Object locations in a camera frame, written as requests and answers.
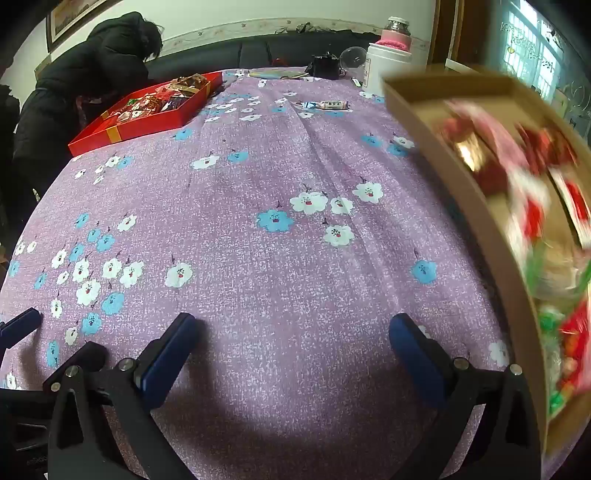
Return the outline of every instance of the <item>black sofa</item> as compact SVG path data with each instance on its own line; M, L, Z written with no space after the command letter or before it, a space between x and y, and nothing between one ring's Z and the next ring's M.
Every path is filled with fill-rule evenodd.
M313 55L327 51L339 56L343 50L379 40L373 33L289 32L225 40L189 48L149 61L150 79L161 83L193 73L222 69L256 69L271 66L303 67Z

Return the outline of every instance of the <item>screw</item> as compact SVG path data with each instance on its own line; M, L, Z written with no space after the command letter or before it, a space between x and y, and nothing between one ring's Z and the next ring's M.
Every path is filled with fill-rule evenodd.
M453 359L453 366L458 370L468 370L468 367L470 367L470 362L464 357L459 356Z
M133 358L124 358L121 362L117 364L119 370L122 372L127 372L127 370L131 370L135 365L135 361Z
M512 364L509 367L509 370L511 370L513 375L521 375L523 373L523 369L517 364Z
M79 371L80 368L78 368L78 365L72 365L71 367L68 367L68 370L66 370L66 376L70 378L75 377Z

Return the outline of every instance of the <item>framed painting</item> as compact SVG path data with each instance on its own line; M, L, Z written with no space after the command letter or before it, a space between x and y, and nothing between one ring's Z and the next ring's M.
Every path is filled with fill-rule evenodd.
M55 48L83 24L119 0L63 0L46 19L47 51Z

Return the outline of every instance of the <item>red tray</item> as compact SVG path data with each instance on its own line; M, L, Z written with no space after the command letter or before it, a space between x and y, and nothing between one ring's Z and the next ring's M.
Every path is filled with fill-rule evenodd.
M214 92L222 84L222 72L206 73L204 77L209 82L176 110L137 118L121 125L115 125L117 121L116 117L105 120L111 112L123 108L130 99L142 98L146 93L155 92L156 88L166 85L169 82L160 83L159 85L130 93L90 123L68 144L72 155L82 155L95 148L129 140L130 138L182 127L205 104L209 94Z

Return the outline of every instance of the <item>white wall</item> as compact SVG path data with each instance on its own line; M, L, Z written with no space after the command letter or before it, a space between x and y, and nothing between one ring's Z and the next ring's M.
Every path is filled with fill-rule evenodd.
M227 2L197 0L122 0L71 35L51 55L52 59L86 39L92 28L107 18L138 11L164 27L165 39L214 25L275 17L312 17L354 21L383 27L395 15L409 20L414 37L431 40L436 0L250 0ZM21 100L35 88L34 69L47 55L45 21L39 24L0 80Z

